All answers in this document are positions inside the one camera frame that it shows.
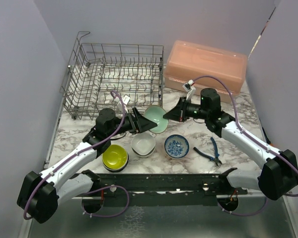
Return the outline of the celadon green bowl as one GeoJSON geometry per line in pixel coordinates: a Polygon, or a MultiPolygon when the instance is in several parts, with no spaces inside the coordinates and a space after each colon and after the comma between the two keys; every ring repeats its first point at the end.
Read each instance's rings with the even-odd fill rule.
{"type": "Polygon", "coordinates": [[[166,111],[162,107],[156,105],[150,106],[146,109],[144,117],[157,124],[155,128],[150,129],[150,132],[160,134],[167,129],[169,121],[163,118],[165,114],[166,111]]]}

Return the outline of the blue floral bowl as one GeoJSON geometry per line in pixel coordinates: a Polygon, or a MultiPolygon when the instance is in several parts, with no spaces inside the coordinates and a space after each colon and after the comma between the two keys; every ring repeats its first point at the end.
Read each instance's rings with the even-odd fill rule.
{"type": "Polygon", "coordinates": [[[184,158],[189,153],[189,149],[189,142],[182,135],[170,135],[164,142],[164,150],[167,156],[172,159],[179,160],[184,158]]]}

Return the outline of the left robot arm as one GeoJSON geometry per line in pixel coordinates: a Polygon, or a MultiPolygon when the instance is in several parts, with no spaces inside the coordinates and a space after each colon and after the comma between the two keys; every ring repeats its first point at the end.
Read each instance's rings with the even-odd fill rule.
{"type": "Polygon", "coordinates": [[[60,197],[58,192],[83,166],[102,155],[116,134],[137,134],[157,127],[157,123],[142,116],[136,108],[118,118],[113,109],[102,109],[95,126],[69,155],[53,167],[40,173],[29,172],[22,183],[17,205],[23,209],[25,220],[44,223],[55,213],[60,197]]]}

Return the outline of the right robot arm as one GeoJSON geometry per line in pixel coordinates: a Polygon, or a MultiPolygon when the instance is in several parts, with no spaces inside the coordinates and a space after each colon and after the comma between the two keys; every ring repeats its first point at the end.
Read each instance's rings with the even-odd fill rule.
{"type": "Polygon", "coordinates": [[[235,145],[260,168],[259,171],[236,168],[226,171],[218,182],[222,193],[249,188],[278,200],[298,185],[297,160],[292,151],[270,146],[238,126],[236,119],[221,109],[221,99],[215,89],[203,89],[200,98],[200,104],[193,104],[186,97],[180,97],[177,105],[163,117],[178,122],[189,118],[204,120],[209,131],[235,145]]]}

